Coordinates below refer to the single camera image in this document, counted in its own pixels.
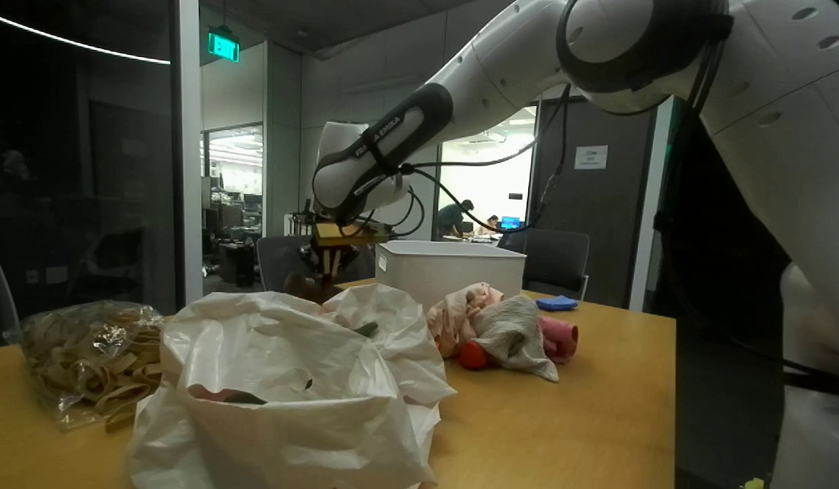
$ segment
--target ceiling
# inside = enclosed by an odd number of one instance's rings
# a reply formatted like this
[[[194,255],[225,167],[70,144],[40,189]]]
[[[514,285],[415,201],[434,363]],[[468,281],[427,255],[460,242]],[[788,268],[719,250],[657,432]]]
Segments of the ceiling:
[[[228,23],[241,46],[266,37],[297,54],[320,54],[468,3],[475,0],[202,0],[202,26]]]

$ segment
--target green exit sign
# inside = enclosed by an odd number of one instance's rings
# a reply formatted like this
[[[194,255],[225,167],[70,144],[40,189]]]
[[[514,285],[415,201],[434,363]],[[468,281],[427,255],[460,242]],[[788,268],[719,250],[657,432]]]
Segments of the green exit sign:
[[[206,50],[211,56],[240,63],[240,41],[224,26],[206,31]]]

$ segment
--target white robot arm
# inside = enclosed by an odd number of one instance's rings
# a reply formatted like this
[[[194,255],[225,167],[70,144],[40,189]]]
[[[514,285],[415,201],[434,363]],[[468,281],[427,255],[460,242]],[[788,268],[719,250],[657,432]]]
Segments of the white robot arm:
[[[403,106],[324,144],[319,207],[355,220],[419,145],[491,128],[551,84],[617,114],[665,98],[700,111],[794,261],[786,352],[839,374],[839,0],[516,0]],[[773,486],[839,486],[839,397],[788,387]]]

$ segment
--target desk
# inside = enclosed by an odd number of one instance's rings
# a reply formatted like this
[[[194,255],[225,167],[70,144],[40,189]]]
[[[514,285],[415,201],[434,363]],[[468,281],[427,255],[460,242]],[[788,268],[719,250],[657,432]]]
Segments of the desk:
[[[672,489],[672,318],[582,304],[559,318],[582,345],[559,382],[522,372],[468,372],[444,402],[433,466],[441,489]],[[17,346],[0,346],[0,486],[127,486],[131,429],[59,432],[35,405]]]

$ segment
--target bag of pretzels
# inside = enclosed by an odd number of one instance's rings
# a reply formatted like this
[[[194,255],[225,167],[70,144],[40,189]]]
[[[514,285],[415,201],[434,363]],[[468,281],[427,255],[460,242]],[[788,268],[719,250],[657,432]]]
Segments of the bag of pretzels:
[[[20,345],[59,429],[120,429],[160,380],[160,312],[134,302],[87,302],[30,314]]]

